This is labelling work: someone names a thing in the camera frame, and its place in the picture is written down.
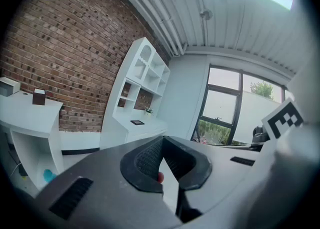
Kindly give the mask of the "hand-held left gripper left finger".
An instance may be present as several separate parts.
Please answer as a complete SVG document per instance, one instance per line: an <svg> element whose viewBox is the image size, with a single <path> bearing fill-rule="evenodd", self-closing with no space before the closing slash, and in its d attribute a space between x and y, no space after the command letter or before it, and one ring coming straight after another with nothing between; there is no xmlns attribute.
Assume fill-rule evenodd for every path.
<svg viewBox="0 0 320 229"><path fill-rule="evenodd" d="M120 161L122 176L133 187L146 193L163 193L163 186L158 182L159 167L164 158L163 136L150 140L130 152Z"/></svg>

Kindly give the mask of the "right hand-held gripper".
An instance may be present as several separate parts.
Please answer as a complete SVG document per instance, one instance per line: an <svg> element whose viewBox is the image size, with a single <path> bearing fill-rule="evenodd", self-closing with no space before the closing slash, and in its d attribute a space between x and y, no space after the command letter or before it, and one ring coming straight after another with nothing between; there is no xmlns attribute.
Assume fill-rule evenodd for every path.
<svg viewBox="0 0 320 229"><path fill-rule="evenodd" d="M257 126L252 132L252 145L278 140L289 129L299 127L304 120L295 102L288 98L261 122L262 126Z"/></svg>

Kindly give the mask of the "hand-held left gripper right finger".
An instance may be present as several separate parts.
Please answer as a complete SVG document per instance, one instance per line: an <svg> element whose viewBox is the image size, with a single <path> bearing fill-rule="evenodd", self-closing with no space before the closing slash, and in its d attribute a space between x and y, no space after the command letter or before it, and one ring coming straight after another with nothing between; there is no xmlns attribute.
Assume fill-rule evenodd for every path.
<svg viewBox="0 0 320 229"><path fill-rule="evenodd" d="M175 215L183 223L187 223L201 216L202 212L190 206L186 192L203 186L211 175L212 163L203 153L169 136L163 137L162 154L178 182Z"/></svg>

